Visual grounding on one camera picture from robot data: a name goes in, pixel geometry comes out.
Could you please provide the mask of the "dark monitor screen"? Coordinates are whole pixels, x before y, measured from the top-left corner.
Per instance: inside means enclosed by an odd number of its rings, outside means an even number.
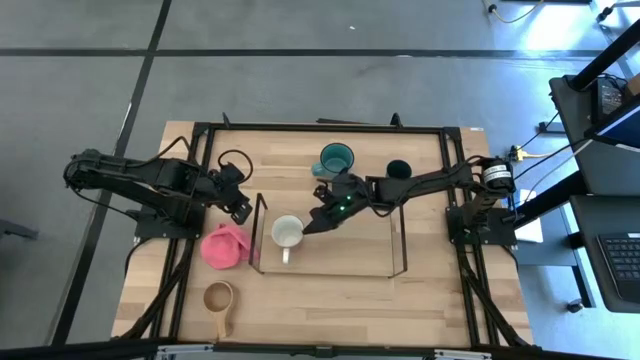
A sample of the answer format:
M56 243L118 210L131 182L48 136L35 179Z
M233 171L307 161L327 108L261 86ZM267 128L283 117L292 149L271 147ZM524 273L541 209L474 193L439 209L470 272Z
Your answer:
M611 112L604 120L588 128L584 137L640 152L640 93Z

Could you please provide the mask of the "grey chair leg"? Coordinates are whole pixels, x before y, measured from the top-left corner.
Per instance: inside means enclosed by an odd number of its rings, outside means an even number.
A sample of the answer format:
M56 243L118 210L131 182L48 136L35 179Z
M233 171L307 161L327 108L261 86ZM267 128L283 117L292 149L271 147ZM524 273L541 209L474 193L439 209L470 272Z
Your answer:
M38 236L36 230L0 219L0 239L5 235L15 235L26 239L35 240Z

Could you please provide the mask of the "wooden cup with handle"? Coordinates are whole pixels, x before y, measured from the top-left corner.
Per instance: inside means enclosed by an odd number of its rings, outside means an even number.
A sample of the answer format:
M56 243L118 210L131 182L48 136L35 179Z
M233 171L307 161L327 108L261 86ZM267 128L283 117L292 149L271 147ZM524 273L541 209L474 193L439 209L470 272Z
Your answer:
M211 283L204 292L203 302L214 318L216 339L227 338L232 332L230 314L235 305L232 285L226 281Z

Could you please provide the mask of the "black adapter box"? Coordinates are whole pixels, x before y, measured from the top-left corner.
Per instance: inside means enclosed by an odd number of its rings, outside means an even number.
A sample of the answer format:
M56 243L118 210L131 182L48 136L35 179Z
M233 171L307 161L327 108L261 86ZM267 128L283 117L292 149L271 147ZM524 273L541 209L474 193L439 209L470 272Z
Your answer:
M594 117L597 119L606 117L622 104L623 99L623 89L615 79L598 79L592 100Z

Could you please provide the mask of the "teal ceramic mug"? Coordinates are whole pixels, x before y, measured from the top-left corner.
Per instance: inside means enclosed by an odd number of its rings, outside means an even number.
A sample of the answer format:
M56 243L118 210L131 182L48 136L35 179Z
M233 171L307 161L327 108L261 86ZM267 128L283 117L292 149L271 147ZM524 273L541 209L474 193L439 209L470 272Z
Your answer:
M343 143L331 143L325 146L319 161L311 167L315 177L333 178L342 170L350 170L355 162L353 150Z

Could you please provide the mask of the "black keyboard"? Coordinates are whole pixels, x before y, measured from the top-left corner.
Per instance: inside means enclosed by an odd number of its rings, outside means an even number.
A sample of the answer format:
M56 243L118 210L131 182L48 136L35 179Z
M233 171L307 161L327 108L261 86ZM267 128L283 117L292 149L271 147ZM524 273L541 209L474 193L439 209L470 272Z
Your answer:
M600 234L597 242L618 296L640 303L640 233Z

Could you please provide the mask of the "grey side desk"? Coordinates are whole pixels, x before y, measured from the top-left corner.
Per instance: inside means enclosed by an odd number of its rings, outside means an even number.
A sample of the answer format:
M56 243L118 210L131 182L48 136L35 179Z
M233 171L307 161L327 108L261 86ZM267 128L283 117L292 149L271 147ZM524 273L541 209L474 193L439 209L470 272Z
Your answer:
M572 90L562 77L549 80L551 98L570 142L591 126L591 98ZM595 195L640 196L640 153L594 141L576 155L588 192Z

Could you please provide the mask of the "black computer desk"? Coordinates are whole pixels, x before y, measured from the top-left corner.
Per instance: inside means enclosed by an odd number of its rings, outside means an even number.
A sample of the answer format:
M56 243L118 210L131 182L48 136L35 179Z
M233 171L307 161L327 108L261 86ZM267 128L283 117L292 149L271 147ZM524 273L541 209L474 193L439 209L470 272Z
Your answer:
M640 233L640 197L573 196L570 204L605 307L640 314L640 303L618 296L597 242L600 234Z

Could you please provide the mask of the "black crossbar with silver brackets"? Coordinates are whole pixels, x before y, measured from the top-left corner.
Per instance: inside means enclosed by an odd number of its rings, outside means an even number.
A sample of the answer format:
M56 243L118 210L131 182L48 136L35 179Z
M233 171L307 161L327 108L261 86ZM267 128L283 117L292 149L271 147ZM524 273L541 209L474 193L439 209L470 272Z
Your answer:
M181 354L285 354L330 359L337 356L419 357L426 360L620 360L547 351L537 346L478 345L471 348L363 347L334 345L268 345L244 343L177 343L171 338L110 340L0 350L0 360L133 360Z

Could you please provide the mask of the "black support pole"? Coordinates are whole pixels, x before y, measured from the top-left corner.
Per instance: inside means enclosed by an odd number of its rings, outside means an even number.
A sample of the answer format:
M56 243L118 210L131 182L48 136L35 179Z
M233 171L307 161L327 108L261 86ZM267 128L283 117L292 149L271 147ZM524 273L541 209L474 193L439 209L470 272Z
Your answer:
M579 91L588 87L601 73L640 41L640 19L635 21L615 41L604 49L579 74L568 81L571 89Z
M587 185L580 171L559 181L549 189L543 191L535 198L527 200L517 208L518 218L514 227L519 228L538 219L549 211L569 201L573 195L585 195L588 193Z

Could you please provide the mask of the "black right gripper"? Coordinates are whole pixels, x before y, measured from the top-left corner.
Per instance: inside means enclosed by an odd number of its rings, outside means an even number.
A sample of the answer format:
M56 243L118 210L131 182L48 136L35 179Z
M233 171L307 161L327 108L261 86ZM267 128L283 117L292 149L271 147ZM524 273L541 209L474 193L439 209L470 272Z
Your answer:
M311 221L303 229L305 235L331 231L334 222L342 223L369 207L368 188L362 178L344 173L325 182L330 184L333 199L310 211Z

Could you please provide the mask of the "pink cloth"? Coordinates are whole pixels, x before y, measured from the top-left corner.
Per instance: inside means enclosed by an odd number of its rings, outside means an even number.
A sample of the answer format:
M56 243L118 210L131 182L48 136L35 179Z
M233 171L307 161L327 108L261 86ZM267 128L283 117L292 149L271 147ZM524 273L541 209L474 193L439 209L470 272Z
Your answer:
M201 258L216 270L232 268L250 257L251 238L237 225L219 224L200 244Z

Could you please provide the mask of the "dark green handleless cup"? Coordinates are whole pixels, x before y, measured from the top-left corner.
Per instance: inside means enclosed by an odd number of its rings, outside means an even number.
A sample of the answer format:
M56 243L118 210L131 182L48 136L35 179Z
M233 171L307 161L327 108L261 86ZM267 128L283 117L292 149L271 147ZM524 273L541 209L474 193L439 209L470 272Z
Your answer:
M386 166L386 176L395 179L408 179L412 176L412 168L404 160L392 160Z

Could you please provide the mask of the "red mug with white handle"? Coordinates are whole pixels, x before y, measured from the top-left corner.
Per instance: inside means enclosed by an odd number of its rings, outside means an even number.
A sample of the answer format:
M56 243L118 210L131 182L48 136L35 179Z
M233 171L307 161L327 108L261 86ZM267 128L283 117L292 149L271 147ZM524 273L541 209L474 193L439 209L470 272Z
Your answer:
M290 261L291 249L303 240L304 224L293 215L283 215L277 218L271 228L271 237L276 245L282 249L282 263Z

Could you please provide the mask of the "black aluminium table frame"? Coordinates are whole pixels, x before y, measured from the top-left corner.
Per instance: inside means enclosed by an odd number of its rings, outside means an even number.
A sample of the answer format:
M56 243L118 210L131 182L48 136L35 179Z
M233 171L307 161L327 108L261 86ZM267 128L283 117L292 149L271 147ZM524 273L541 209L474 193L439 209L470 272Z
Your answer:
M215 133L213 150L245 152L254 163L246 183L271 210L302 216L317 205L310 165L321 148L342 141L356 153L355 167L380 174L386 164L405 158L417 171L433 171L472 155L487 155L479 128L395 128L382 125L237 123ZM221 345L235 351L282 350L294 354L338 356L364 351L387 356L400 351L422 355L429 348L467 348L471 344L462 281L445 221L446 193L409 201L393 214L407 241L408 269L392 278L366 276L367 251L342 258L352 275L259 274L248 264L215 270L195 257L190 266L178 323L166 309L160 332L183 343L216 337L213 314L203 302L206 288L229 282L236 294L232 332Z

